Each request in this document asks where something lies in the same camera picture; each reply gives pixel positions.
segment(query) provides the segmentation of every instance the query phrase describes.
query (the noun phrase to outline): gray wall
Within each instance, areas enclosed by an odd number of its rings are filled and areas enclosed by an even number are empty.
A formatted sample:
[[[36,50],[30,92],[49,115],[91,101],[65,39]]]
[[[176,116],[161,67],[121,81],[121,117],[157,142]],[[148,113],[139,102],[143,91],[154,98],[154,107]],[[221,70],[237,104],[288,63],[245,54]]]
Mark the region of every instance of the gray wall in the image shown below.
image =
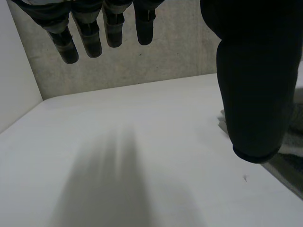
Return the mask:
[[[73,65],[61,60],[46,31],[10,1],[9,7],[43,99],[216,72],[219,39],[202,19],[200,0],[166,0],[160,5],[148,46],[137,41],[133,6],[125,12],[123,44],[116,49],[108,47],[99,15],[103,54],[97,59],[86,55],[70,18],[80,56]]]

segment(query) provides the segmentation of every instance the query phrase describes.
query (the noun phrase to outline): white table surface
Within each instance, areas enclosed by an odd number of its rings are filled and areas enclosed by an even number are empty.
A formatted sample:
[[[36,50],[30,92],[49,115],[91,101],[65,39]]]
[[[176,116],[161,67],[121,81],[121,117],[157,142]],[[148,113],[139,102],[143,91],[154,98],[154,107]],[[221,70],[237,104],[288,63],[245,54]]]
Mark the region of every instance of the white table surface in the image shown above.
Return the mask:
[[[215,74],[42,102],[0,135],[0,227],[302,227],[222,108]]]

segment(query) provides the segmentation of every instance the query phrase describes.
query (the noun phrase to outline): white surface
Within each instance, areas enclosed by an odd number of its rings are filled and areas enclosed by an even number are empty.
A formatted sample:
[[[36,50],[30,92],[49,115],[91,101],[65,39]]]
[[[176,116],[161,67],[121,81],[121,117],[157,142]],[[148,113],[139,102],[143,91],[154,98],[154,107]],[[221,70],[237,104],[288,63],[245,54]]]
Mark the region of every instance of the white surface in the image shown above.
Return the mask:
[[[0,1],[0,132],[42,101],[7,2]]]
[[[221,109],[214,74],[44,101],[0,135],[0,226],[301,227]]]

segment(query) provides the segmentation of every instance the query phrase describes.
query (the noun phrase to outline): robotic hand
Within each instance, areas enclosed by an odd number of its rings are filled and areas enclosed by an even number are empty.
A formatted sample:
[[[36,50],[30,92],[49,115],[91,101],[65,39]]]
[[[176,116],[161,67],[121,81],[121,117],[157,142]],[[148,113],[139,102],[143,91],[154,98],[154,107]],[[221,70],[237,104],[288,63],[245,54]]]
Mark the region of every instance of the robotic hand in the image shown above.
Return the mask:
[[[78,53],[68,30],[76,21],[90,57],[102,53],[96,19],[103,9],[108,45],[122,44],[123,12],[134,2],[139,43],[152,41],[155,9],[163,0],[75,0],[48,5],[12,0],[52,38],[63,60],[75,63]],[[221,42],[217,76],[226,130],[240,158],[263,163],[281,148],[293,112],[294,89],[303,43],[302,0],[201,0],[205,23]]]
[[[12,0],[38,25],[45,29],[64,62],[73,64],[78,52],[68,29],[69,13],[77,25],[86,53],[91,58],[102,54],[97,17],[103,11],[107,43],[122,44],[123,12],[134,3],[138,41],[148,45],[153,38],[155,9],[164,0]]]

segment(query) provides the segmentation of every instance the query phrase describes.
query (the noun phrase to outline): concrete wall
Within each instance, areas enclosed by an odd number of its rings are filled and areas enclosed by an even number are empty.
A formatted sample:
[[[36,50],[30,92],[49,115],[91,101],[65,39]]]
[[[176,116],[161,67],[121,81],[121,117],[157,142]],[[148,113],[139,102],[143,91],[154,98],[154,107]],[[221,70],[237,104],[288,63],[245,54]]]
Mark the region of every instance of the concrete wall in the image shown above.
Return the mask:
[[[0,133],[42,101],[9,8],[0,1]]]
[[[102,15],[98,17],[103,54],[90,59],[70,18],[69,28],[80,59],[65,64],[46,31],[14,3],[9,6],[43,99],[72,93],[216,72],[219,39],[204,23],[200,0],[165,0],[157,9],[154,41],[140,46],[134,8],[125,12],[121,47],[109,48]]]

